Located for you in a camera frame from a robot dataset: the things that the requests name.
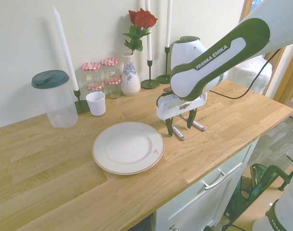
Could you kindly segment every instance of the butcher block counter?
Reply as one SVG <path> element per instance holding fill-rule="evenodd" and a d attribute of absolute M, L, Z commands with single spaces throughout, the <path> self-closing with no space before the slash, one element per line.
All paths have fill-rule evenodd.
<path fill-rule="evenodd" d="M 0 128 L 0 231 L 126 231 L 293 113 L 253 91 L 238 100 L 209 92 L 195 119 L 205 132 L 174 118 L 181 141 L 156 115 L 166 87 L 106 99 L 104 115 L 80 114 L 67 129 L 46 115 Z M 227 80 L 214 91 L 237 97 L 246 89 Z M 93 160 L 93 143 L 129 121 L 159 131 L 163 156 L 142 173 L 108 173 Z"/>

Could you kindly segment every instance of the green candlestick holder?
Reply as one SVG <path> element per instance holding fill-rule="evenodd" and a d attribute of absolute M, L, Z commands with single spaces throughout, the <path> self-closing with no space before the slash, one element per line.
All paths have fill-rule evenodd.
<path fill-rule="evenodd" d="M 155 79 L 151 79 L 151 66 L 152 66 L 152 60 L 151 61 L 147 61 L 147 65 L 148 65 L 148 70 L 149 70 L 149 79 L 147 80 L 143 80 L 141 82 L 141 87 L 145 88 L 145 89 L 154 89 L 156 87 L 158 87 L 160 85 L 160 83 L 155 80 Z"/>
<path fill-rule="evenodd" d="M 170 83 L 170 75 L 167 74 L 167 67 L 168 67 L 168 53 L 170 52 L 170 47 L 165 47 L 165 53 L 166 53 L 166 71 L 164 75 L 158 76 L 157 80 L 160 83 Z"/>
<path fill-rule="evenodd" d="M 77 113 L 84 113 L 89 111 L 88 102 L 86 100 L 80 100 L 80 90 L 75 90 L 74 95 L 78 98 L 78 101 L 75 102 Z"/>

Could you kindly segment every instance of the white cabinet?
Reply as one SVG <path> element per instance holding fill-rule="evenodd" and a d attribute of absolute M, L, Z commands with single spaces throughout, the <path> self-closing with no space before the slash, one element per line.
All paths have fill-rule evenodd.
<path fill-rule="evenodd" d="M 202 180 L 156 212 L 156 231 L 200 231 L 216 225 L 233 194 L 257 141 L 241 150 Z"/>

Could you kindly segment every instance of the wooden door frame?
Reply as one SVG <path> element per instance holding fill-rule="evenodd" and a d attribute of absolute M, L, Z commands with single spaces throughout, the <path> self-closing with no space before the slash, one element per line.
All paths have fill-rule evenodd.
<path fill-rule="evenodd" d="M 252 7 L 252 4 L 253 4 L 253 0 L 245 0 L 243 11 L 241 14 L 241 20 L 243 20 L 249 14 L 251 7 Z M 284 51 L 285 51 L 285 47 L 283 47 L 270 61 L 270 63 L 272 64 L 272 75 L 271 75 L 271 78 L 270 78 L 266 88 L 264 89 L 264 91 L 262 93 L 263 95 L 266 95 L 266 92 L 267 92 L 267 90 L 270 86 L 270 83 L 274 77 L 274 74 L 277 70 L 278 64 L 280 63 L 280 60 L 281 60 L 281 57 L 282 57 Z M 268 60 L 274 53 L 275 53 L 275 51 L 267 53 L 265 56 L 265 59 Z"/>
<path fill-rule="evenodd" d="M 293 56 L 275 93 L 274 100 L 286 104 L 293 97 Z"/>

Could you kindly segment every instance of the blue floral pattern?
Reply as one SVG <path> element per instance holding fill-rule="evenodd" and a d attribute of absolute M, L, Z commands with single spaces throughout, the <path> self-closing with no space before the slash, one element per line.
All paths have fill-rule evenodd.
<path fill-rule="evenodd" d="M 127 76 L 127 84 L 128 84 L 128 81 L 130 81 L 133 78 L 131 73 L 133 75 L 136 75 L 136 70 L 135 70 L 135 67 L 133 66 L 133 62 L 129 62 L 129 64 L 127 64 L 127 66 L 123 70 L 123 74 Z"/>

